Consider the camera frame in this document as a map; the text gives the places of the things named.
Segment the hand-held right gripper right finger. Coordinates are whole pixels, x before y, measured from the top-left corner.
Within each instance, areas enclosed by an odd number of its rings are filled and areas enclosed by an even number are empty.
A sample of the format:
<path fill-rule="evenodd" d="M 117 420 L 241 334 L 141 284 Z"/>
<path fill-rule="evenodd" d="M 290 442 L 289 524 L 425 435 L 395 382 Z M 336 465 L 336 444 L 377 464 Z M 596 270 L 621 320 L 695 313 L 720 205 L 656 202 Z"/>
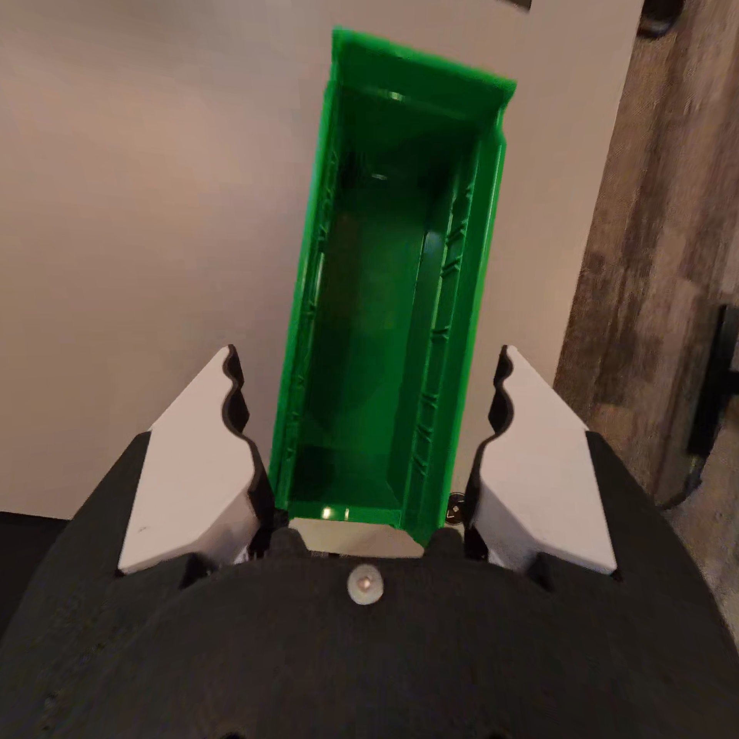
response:
<path fill-rule="evenodd" d="M 617 564 L 587 426 L 511 345 L 488 421 L 465 491 L 467 555 L 523 573 L 547 554 L 610 576 Z"/>

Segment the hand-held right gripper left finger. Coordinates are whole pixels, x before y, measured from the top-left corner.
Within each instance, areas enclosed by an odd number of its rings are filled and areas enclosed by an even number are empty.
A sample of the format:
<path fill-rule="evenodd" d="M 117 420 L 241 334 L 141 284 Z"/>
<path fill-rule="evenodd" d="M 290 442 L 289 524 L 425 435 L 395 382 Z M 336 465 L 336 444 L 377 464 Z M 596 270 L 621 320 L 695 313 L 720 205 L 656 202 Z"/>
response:
<path fill-rule="evenodd" d="M 245 561 L 276 509 L 235 346 L 220 349 L 150 427 L 117 569 L 133 574 L 195 553 Z"/>

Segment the green plastic bin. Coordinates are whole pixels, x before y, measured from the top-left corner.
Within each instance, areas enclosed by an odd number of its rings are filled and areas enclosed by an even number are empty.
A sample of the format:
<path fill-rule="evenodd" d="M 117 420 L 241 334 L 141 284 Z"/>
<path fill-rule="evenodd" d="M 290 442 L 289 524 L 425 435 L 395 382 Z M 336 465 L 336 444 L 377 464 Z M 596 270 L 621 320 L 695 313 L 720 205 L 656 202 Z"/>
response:
<path fill-rule="evenodd" d="M 269 468 L 292 519 L 442 527 L 516 87 L 333 30 Z"/>

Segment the black metal stand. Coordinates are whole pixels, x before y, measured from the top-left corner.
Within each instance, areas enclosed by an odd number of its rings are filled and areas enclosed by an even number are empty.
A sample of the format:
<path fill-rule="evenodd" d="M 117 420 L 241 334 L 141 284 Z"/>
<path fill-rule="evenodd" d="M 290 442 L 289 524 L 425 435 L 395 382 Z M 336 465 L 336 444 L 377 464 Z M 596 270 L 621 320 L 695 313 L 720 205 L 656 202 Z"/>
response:
<path fill-rule="evenodd" d="M 689 433 L 687 452 L 690 455 L 703 459 L 710 456 L 726 408 L 738 395 L 738 370 L 733 365 L 737 343 L 738 308 L 722 304 Z"/>

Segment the black caster wheel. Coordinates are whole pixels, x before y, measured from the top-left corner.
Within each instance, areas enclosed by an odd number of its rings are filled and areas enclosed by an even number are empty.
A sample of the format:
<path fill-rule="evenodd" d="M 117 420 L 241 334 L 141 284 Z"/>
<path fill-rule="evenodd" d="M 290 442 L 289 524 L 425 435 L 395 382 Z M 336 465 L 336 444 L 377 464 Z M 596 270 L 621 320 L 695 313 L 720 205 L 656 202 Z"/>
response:
<path fill-rule="evenodd" d="M 685 1 L 644 1 L 636 35 L 656 40 L 669 34 L 678 23 Z"/>

